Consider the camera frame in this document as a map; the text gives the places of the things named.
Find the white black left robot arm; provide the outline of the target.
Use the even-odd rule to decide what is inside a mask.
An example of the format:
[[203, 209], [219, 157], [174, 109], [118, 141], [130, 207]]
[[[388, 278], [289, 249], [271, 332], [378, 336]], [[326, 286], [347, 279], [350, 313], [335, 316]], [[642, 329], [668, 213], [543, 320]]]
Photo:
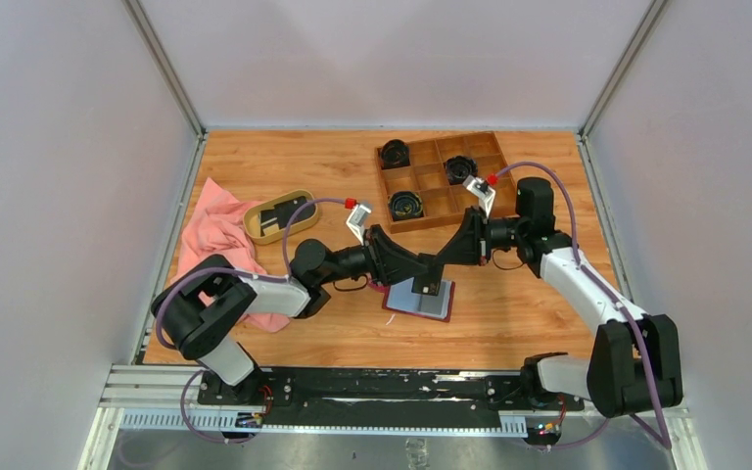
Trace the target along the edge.
[[240, 320], [251, 313], [308, 318], [329, 301], [327, 284], [367, 278], [390, 287], [428, 274], [433, 260], [395, 243], [378, 225], [365, 230], [362, 243], [338, 251], [317, 239], [301, 242], [286, 276], [252, 273], [213, 255], [152, 300], [155, 334], [205, 366], [234, 402], [248, 404], [259, 396], [261, 380], [256, 362], [230, 337]]

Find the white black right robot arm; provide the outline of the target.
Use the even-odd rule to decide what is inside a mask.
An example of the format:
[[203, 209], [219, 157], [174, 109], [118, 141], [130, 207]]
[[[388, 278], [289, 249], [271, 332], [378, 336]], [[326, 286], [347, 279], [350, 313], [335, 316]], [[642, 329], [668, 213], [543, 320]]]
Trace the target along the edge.
[[679, 334], [666, 314], [652, 315], [610, 285], [577, 241], [556, 228], [548, 180], [516, 184], [515, 213], [493, 217], [494, 189], [470, 176], [464, 183], [478, 203], [436, 254], [438, 264], [483, 265], [494, 252], [514, 250], [533, 274], [559, 293], [594, 336], [588, 360], [565, 352], [538, 354], [521, 368], [520, 395], [545, 408], [559, 394], [589, 400], [607, 418], [677, 406], [683, 400]]

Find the black cards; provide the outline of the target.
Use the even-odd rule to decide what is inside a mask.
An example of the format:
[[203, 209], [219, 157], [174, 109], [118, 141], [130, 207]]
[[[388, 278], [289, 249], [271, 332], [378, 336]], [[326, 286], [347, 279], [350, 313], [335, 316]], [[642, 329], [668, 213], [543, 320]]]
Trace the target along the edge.
[[258, 217], [260, 234], [266, 236], [283, 230], [292, 215], [297, 209], [304, 206], [307, 201], [308, 197], [299, 196], [277, 203], [272, 209], [261, 210]]

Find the black VIP credit card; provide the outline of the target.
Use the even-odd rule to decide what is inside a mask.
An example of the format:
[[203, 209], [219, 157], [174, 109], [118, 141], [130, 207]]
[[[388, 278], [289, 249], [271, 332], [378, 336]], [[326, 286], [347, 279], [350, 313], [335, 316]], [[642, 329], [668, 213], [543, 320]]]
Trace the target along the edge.
[[442, 274], [439, 271], [428, 272], [413, 278], [411, 292], [418, 295], [437, 296], [441, 283]]

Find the red card holder wallet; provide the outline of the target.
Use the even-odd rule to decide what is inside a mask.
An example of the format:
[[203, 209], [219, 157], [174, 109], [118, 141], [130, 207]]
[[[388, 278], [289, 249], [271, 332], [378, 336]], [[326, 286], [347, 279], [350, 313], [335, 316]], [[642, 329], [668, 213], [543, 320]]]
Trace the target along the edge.
[[383, 295], [382, 309], [441, 322], [450, 322], [455, 283], [442, 280], [436, 295], [413, 293], [413, 281], [407, 279], [393, 286], [368, 286]]

